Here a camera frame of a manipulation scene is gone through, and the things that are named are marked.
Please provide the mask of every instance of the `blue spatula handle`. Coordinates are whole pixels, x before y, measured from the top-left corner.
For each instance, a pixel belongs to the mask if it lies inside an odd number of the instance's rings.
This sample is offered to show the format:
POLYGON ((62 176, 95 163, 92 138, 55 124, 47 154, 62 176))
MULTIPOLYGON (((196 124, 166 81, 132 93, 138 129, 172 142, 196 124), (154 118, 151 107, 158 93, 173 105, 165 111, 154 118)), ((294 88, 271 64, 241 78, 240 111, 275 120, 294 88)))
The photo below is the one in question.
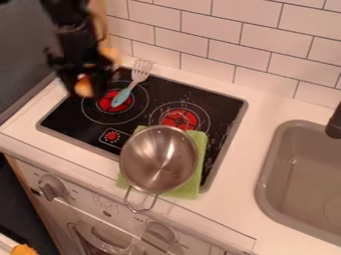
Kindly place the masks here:
POLYGON ((112 108, 119 107, 121 104, 123 104, 128 99, 131 91, 132 90, 130 88, 121 90, 112 100, 112 108))

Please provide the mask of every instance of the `sink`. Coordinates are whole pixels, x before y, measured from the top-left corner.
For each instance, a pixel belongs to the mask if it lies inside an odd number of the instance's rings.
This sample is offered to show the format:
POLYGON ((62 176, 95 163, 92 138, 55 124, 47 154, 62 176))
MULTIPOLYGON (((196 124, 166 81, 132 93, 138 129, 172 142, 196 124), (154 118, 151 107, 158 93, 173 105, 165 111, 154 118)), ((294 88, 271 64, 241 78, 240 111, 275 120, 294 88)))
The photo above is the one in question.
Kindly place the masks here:
POLYGON ((306 121, 279 126, 255 198, 274 221, 341 246, 341 140, 324 129, 306 121))

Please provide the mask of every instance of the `dish towel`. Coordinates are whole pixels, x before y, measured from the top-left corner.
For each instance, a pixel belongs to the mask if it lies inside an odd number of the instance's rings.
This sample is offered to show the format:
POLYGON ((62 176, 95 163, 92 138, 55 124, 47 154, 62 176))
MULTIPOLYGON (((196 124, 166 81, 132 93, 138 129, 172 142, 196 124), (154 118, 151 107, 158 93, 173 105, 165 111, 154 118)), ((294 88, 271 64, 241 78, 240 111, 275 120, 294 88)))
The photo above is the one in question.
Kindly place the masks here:
MULTIPOLYGON (((144 126, 138 126, 134 133, 143 130, 144 126)), ((176 197, 176 198, 185 198, 185 199, 195 199, 198 197, 199 188, 200 188, 200 181, 201 181, 201 174, 202 174, 202 165, 204 160, 204 155, 206 153, 206 146, 207 146, 207 135, 203 131, 196 131, 196 130, 187 130, 186 133, 194 140, 198 159, 197 159, 197 166, 193 176, 182 186, 179 188, 169 191, 167 193, 163 193, 164 196, 169 197, 176 197)), ((125 181, 124 177, 119 173, 118 176, 118 187, 121 188, 128 188, 129 184, 125 181)))

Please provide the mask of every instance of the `faucet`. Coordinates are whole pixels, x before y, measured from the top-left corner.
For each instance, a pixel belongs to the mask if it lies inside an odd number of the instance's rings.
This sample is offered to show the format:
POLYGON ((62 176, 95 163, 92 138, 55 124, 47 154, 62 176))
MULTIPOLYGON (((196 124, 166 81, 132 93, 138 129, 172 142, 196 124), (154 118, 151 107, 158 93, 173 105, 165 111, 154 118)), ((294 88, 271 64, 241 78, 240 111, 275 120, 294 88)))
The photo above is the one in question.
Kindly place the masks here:
POLYGON ((329 119, 325 132, 332 138, 341 139, 341 103, 339 103, 333 116, 329 119))

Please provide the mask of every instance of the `black cooktop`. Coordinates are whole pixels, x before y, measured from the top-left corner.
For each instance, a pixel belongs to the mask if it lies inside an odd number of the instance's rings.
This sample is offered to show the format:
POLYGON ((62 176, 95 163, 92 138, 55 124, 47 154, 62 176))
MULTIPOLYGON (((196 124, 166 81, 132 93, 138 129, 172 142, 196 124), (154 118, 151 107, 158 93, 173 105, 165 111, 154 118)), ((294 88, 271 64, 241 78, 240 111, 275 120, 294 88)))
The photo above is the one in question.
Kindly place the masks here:
POLYGON ((208 136, 201 179, 204 185, 244 102, 150 76, 134 88, 124 104, 111 108, 112 98, 130 80, 131 71, 122 69, 121 79, 111 82, 99 100, 68 97, 41 121, 43 131, 53 130, 49 133, 66 135, 71 138, 66 139, 69 142, 80 140, 100 148, 98 153, 105 150, 116 155, 137 126, 163 124, 204 131, 208 136))

